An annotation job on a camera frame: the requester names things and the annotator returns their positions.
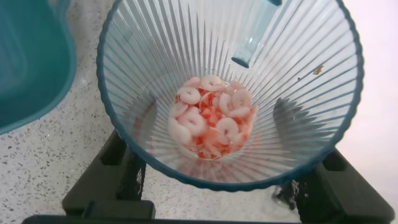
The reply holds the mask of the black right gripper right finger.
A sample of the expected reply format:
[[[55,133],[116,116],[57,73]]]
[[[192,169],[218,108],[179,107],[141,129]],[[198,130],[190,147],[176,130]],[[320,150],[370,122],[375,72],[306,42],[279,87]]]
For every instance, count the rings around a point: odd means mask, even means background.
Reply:
[[[302,223],[392,223],[396,214],[365,178],[334,150],[308,174],[275,188],[272,198]]]

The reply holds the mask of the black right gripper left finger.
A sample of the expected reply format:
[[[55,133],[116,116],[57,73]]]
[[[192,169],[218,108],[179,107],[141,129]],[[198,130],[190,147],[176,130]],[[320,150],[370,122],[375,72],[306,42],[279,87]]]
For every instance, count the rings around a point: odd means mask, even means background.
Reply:
[[[62,201],[68,215],[81,215],[90,202],[140,201],[146,163],[113,131]]]

